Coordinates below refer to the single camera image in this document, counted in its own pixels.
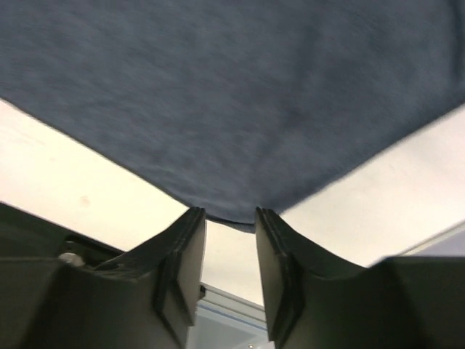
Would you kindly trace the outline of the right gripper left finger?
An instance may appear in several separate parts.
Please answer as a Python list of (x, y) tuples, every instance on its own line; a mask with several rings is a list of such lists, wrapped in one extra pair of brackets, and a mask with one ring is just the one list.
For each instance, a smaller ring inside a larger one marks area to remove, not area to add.
[(205, 212), (120, 252), (1, 205), (3, 348), (184, 348), (203, 287)]

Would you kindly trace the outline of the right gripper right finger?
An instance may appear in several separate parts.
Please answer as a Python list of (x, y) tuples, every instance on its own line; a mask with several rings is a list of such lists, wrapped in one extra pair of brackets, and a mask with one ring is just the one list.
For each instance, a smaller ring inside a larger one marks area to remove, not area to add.
[(464, 259), (394, 256), (364, 268), (256, 211), (269, 339), (277, 348), (462, 348)]

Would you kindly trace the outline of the dark blue towel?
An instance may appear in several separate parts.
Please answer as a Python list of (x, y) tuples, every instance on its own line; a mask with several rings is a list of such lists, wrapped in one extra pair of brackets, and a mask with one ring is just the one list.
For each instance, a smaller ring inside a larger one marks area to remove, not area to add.
[(3, 1), (1, 98), (250, 230), (464, 103), (464, 3)]

